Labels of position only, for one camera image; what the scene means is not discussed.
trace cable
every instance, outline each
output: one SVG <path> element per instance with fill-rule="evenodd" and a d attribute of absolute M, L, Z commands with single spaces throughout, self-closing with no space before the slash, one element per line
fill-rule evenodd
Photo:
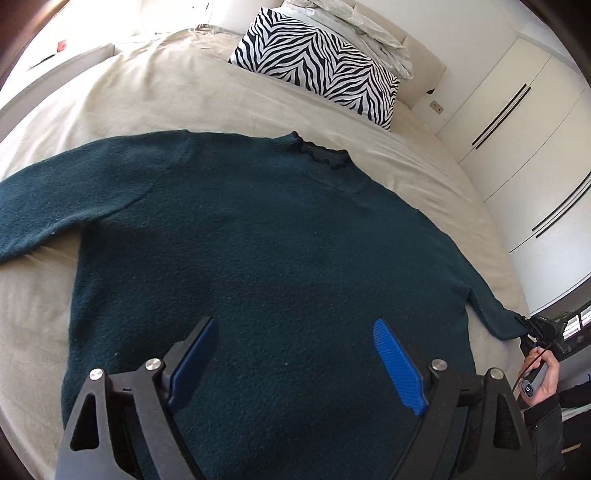
<path fill-rule="evenodd" d="M 544 352 L 550 348 L 551 346 L 554 345 L 554 342 L 552 342 L 551 344 L 549 344 L 546 348 L 544 348 L 542 350 L 542 353 L 540 353 L 537 357 L 535 357 L 529 364 L 527 367 L 525 367 L 521 373 L 520 376 L 517 377 L 517 380 L 515 380 L 515 383 L 513 384 L 513 388 L 511 389 L 511 392 L 515 391 L 515 387 L 517 386 L 517 384 L 519 383 L 519 380 L 521 380 L 523 377 L 525 377 L 529 372 L 527 371 L 529 367 L 531 367 L 534 363 L 536 363 L 537 359 L 540 358 Z"/>

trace white wardrobe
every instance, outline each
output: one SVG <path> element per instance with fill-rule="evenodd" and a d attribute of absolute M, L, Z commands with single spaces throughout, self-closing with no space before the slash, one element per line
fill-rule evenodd
<path fill-rule="evenodd" d="M 496 220 L 532 313 L 591 276 L 591 90 L 518 39 L 440 131 Z"/>

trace dark green sweater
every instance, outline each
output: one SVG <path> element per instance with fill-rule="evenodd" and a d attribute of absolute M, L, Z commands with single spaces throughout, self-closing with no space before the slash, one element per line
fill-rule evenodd
<path fill-rule="evenodd" d="M 64 419 L 92 368 L 136 369 L 211 314 L 216 356 L 176 416 L 210 480 L 385 480 L 417 419 L 379 317 L 461 371 L 467 301 L 497 338 L 525 333 L 421 212 L 297 134 L 109 138 L 0 184 L 0 261 L 75 226 Z"/>

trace bed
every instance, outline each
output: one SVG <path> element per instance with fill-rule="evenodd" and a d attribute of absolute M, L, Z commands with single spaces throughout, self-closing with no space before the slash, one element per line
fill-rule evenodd
<path fill-rule="evenodd" d="M 398 28 L 390 22 L 384 27 Z M 278 137 L 296 130 L 318 145 L 347 149 L 372 179 L 447 233 L 507 309 L 528 314 L 495 224 L 451 154 L 405 105 L 405 95 L 399 95 L 391 129 L 385 131 L 302 88 L 229 64 L 240 39 L 202 26 L 87 70 L 52 93 L 2 141 L 0 180 L 116 135 L 188 129 Z M 432 72 L 428 66 L 426 72 Z M 435 69 L 440 77 L 441 65 Z M 412 103 L 417 92 L 413 97 L 413 86 L 406 90 Z M 78 246 L 79 233 L 69 232 L 0 266 L 0 427 L 38 479 L 53 478 L 63 433 L 60 387 Z M 519 340 L 497 340 L 467 310 L 477 372 L 500 367 L 513 382 L 523 359 Z"/>

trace metal screw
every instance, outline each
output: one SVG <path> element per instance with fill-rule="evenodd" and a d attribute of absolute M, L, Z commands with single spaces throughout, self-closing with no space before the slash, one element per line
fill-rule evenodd
<path fill-rule="evenodd" d="M 151 358 L 146 362 L 146 370 L 157 370 L 160 368 L 160 365 L 162 365 L 160 358 Z"/>
<path fill-rule="evenodd" d="M 433 360 L 433 362 L 431 362 L 431 366 L 434 370 L 437 370 L 438 372 L 443 372 L 444 370 L 447 370 L 447 362 L 445 360 L 441 360 L 440 358 L 436 358 L 435 360 Z"/>
<path fill-rule="evenodd" d="M 495 380 L 503 380 L 503 378 L 505 378 L 505 374 L 500 368 L 491 368 L 491 377 Z"/>
<path fill-rule="evenodd" d="M 103 371 L 100 368 L 95 368 L 94 370 L 90 371 L 90 374 L 88 375 L 88 377 L 91 380 L 98 380 L 99 378 L 101 378 L 103 376 Z"/>

